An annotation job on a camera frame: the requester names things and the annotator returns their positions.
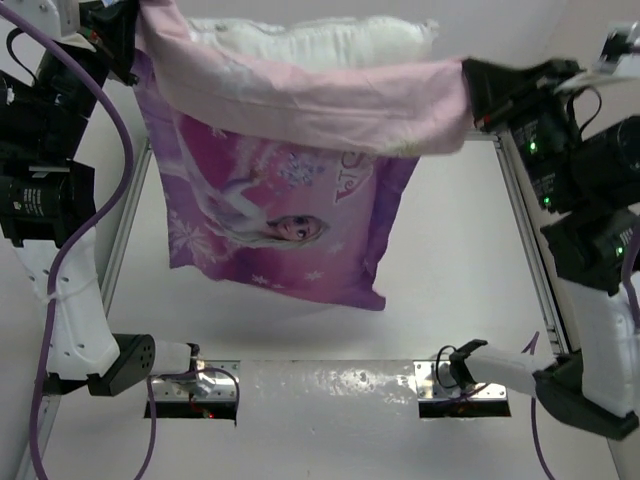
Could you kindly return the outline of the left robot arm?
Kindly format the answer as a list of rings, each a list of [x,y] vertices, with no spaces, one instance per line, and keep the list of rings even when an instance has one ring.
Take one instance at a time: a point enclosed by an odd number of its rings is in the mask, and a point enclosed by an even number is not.
[[[87,388],[113,397],[151,378],[187,380],[194,345],[148,334],[115,334],[95,262],[96,226],[106,209],[94,202],[95,171],[76,152],[96,106],[122,140],[125,169],[111,196],[130,183],[134,151],[126,126],[103,90],[127,86],[139,5],[135,1],[5,1],[14,34],[45,50],[30,83],[1,77],[1,232],[44,307],[44,338],[34,392],[64,395]]]

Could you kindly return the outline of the pink pillowcase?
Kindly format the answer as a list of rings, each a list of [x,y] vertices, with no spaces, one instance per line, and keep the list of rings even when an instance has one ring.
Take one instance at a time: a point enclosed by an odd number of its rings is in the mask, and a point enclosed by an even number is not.
[[[383,310],[373,284],[403,191],[471,127],[461,61],[310,71],[197,43],[188,19],[144,1],[136,32],[171,266]]]

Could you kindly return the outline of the white pillow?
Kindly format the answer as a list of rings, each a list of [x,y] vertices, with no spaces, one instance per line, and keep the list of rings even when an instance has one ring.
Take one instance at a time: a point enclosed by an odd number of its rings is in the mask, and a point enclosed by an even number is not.
[[[372,68],[429,58],[439,34],[432,20],[391,16],[324,18],[289,26],[239,18],[189,18],[193,41],[310,71]]]

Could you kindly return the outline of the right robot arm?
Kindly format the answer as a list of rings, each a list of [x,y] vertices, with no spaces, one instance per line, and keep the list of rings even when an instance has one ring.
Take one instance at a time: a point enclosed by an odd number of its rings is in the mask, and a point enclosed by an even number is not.
[[[500,384],[565,425],[622,440],[639,426],[639,119],[585,137],[571,60],[516,69],[466,59],[462,72],[476,128],[511,134],[539,206],[556,215],[541,232],[579,347],[539,364],[472,340],[435,368],[437,381],[459,390]]]

